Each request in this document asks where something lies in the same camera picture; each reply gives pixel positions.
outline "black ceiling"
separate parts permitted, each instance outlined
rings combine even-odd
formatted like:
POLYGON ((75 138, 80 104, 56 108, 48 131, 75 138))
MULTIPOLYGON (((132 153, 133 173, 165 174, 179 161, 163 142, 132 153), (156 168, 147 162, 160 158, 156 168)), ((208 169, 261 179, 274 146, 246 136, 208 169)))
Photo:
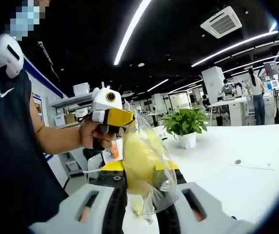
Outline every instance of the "black ceiling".
MULTIPOLYGON (((138 94, 169 79, 151 91, 151 95, 169 92, 198 80, 202 70, 227 56, 279 39, 278 34, 265 37, 191 68, 191 64, 208 55, 268 32, 272 22, 255 0, 152 0, 119 65, 113 66, 124 33, 141 1, 76 0, 69 4, 68 0, 51 0, 46 19, 21 41, 21 46, 28 59, 69 96, 73 95, 72 86, 82 82, 96 87, 104 81, 120 92, 133 90, 138 94), (229 5, 238 15, 243 25, 241 29, 216 39, 200 28, 202 22, 229 5), (60 80, 37 46, 39 40, 43 42, 60 80)), ((228 70, 276 55, 278 50, 279 43, 268 45, 227 59, 217 66, 228 70)))

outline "white flower pot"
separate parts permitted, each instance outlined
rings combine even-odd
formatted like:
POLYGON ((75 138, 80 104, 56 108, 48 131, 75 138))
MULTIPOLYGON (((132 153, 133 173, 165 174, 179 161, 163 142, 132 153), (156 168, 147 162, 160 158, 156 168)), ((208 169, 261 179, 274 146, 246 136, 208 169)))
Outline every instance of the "white flower pot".
POLYGON ((177 136, 178 137, 178 143, 179 145, 184 149, 192 149, 196 147, 196 135, 197 133, 190 133, 183 136, 177 136))

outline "long hair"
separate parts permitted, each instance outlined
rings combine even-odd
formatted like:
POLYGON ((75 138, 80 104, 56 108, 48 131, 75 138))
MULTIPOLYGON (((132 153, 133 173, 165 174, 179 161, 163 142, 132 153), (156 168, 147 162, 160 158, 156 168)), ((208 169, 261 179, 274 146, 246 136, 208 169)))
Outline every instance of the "long hair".
POLYGON ((249 72, 249 74, 250 74, 250 76, 251 76, 253 85, 256 86, 255 76, 254 76, 254 71, 253 71, 253 69, 252 69, 252 68, 249 68, 249 69, 248 69, 248 72, 249 72))

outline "hand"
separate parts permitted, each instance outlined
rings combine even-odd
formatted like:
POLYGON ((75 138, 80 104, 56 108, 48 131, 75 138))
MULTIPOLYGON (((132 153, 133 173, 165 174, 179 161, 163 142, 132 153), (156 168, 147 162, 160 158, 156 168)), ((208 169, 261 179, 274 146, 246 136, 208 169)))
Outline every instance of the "hand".
POLYGON ((87 149, 93 148, 93 141, 94 138, 98 140, 98 143, 108 149, 112 146, 112 141, 115 140, 116 135, 112 133, 102 133, 96 131, 97 126, 99 123, 95 123, 90 119, 86 119, 80 128, 81 140, 82 145, 87 149))

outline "face mask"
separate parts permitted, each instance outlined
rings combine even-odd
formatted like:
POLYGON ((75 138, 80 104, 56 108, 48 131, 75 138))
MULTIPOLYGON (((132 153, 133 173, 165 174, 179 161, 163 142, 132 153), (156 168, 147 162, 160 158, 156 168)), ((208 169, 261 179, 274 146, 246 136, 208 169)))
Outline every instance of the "face mask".
POLYGON ((35 6, 37 1, 25 0, 22 7, 17 8, 16 18, 10 19, 9 34, 22 40, 22 37, 28 36, 28 31, 33 31, 34 25, 40 23, 40 7, 35 6))

